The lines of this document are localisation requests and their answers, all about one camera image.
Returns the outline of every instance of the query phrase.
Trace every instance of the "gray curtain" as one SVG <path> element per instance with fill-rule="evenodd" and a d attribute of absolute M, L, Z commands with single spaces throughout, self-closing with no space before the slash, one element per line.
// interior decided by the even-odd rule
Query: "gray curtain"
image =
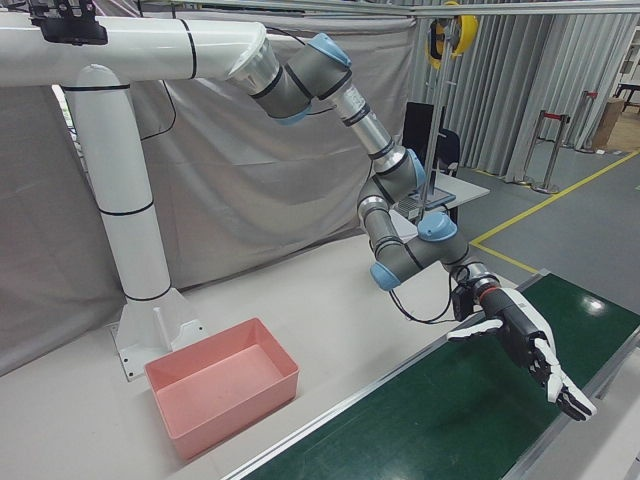
<path fill-rule="evenodd" d="M 432 102 L 436 81 L 436 71 L 424 55 L 430 22 L 424 19 L 418 25 L 410 94 L 413 101 L 427 103 Z M 575 134 L 576 148 L 590 148 L 637 23 L 638 15 L 632 14 L 480 17 L 474 45 L 454 62 L 451 80 L 457 86 L 449 88 L 445 103 L 445 126 L 461 137 L 462 165 L 505 175 L 506 181 L 521 178 L 540 110 L 573 115 L 583 90 L 599 92 L 586 113 L 584 127 Z M 554 123 L 547 122 L 544 137 L 555 138 Z"/>
<path fill-rule="evenodd" d="M 354 81 L 389 131 L 399 134 L 412 20 L 264 21 L 302 36 L 332 34 L 353 59 Z M 285 36 L 273 44 L 283 59 L 299 48 Z M 333 112 L 285 128 L 227 84 L 167 87 L 175 125 L 143 146 L 175 286 L 235 275 L 356 228 L 355 201 L 369 160 Z M 132 90 L 141 135 L 171 124 L 161 83 Z M 117 320 L 124 296 L 51 89 L 2 89 L 0 108 L 1 375 Z"/>
<path fill-rule="evenodd" d="M 597 91 L 598 97 L 589 104 L 583 127 L 576 133 L 576 148 L 591 147 L 591 138 L 604 112 L 638 17 L 571 15 L 554 19 L 506 181 L 524 175 L 524 160 L 540 110 L 573 115 L 583 90 Z M 557 128 L 557 122 L 546 122 L 541 135 L 555 138 Z"/>
<path fill-rule="evenodd" d="M 353 81 L 378 117 L 392 134 L 401 132 L 412 20 L 178 16 L 250 17 L 303 38 L 328 33 L 352 58 Z M 300 48 L 288 36 L 271 40 L 282 61 Z M 357 228 L 356 200 L 369 160 L 332 111 L 283 127 L 226 83 L 205 79 L 167 86 L 177 110 L 175 126 L 143 146 L 174 285 L 223 278 Z M 135 85 L 132 97 L 141 135 L 171 122 L 159 83 Z M 326 107 L 318 102 L 312 112 Z"/>
<path fill-rule="evenodd" d="M 0 89 L 0 111 L 2 375 L 117 320 L 124 299 L 51 88 Z"/>

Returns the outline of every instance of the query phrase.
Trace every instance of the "white robotic hand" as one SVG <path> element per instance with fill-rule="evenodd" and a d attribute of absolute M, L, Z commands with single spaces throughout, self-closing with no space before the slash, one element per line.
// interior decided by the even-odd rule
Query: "white robotic hand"
<path fill-rule="evenodd" d="M 494 288 L 480 298 L 489 320 L 447 334 L 451 341 L 496 335 L 511 360 L 527 368 L 555 403 L 574 420 L 588 420 L 597 409 L 571 381 L 556 357 L 549 323 L 517 290 Z"/>

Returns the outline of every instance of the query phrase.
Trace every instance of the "gray floor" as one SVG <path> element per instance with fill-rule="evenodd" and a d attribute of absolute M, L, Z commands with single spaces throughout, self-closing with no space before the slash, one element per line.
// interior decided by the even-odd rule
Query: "gray floor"
<path fill-rule="evenodd" d="M 541 180 L 552 144 L 536 147 L 529 175 Z M 552 183 L 567 188 L 626 154 L 582 154 L 562 149 Z M 536 269 L 546 268 L 640 313 L 637 272 L 640 239 L 640 156 L 507 227 L 482 244 Z M 549 198 L 528 187 L 461 169 L 458 177 L 491 193 L 460 208 L 469 240 Z M 521 283 L 530 273 L 476 249 L 496 273 Z"/>

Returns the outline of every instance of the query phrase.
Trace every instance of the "metal rail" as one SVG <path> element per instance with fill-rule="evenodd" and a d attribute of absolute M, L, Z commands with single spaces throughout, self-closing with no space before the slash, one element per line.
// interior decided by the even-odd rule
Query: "metal rail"
<path fill-rule="evenodd" d="M 157 0 L 141 0 L 158 3 Z M 593 15 L 640 13 L 638 0 L 575 0 L 559 2 L 527 2 L 484 5 L 403 6 L 339 0 L 168 0 L 172 5 L 207 5 L 271 10 L 297 10 L 403 17 L 446 18 L 456 15 Z"/>

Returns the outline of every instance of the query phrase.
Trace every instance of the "blue joint cap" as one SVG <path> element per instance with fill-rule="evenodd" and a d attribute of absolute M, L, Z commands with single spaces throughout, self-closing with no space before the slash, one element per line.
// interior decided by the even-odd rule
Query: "blue joint cap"
<path fill-rule="evenodd" d="M 351 59 L 326 33 L 319 33 L 309 40 L 307 45 L 310 45 L 319 52 L 324 53 L 327 57 L 333 58 L 336 62 L 341 63 L 345 67 L 351 67 Z"/>
<path fill-rule="evenodd" d="M 274 120 L 278 122 L 280 125 L 286 125 L 286 126 L 293 125 L 294 123 L 298 123 L 300 120 L 306 117 L 307 113 L 309 113 L 309 110 L 311 110 L 311 104 L 309 104 L 307 108 L 305 108 L 300 113 L 296 113 L 295 115 L 291 115 L 290 117 L 286 117 L 286 118 L 274 118 Z"/>
<path fill-rule="evenodd" d="M 416 152 L 414 152 L 410 148 L 407 149 L 407 152 L 409 152 L 409 156 L 411 157 L 411 161 L 413 162 L 413 168 L 416 171 L 416 188 L 418 188 L 420 185 L 427 181 L 427 174 L 424 172 L 424 167 L 420 163 L 420 160 L 418 160 Z"/>
<path fill-rule="evenodd" d="M 391 270 L 389 270 L 380 262 L 376 262 L 371 265 L 369 272 L 371 272 L 371 276 L 376 281 L 378 286 L 385 292 L 388 292 L 389 290 L 392 290 L 400 285 L 400 280 L 398 280 L 398 277 L 396 277 Z"/>
<path fill-rule="evenodd" d="M 443 242 L 458 232 L 458 226 L 444 212 L 431 212 L 418 224 L 418 237 L 425 242 Z"/>

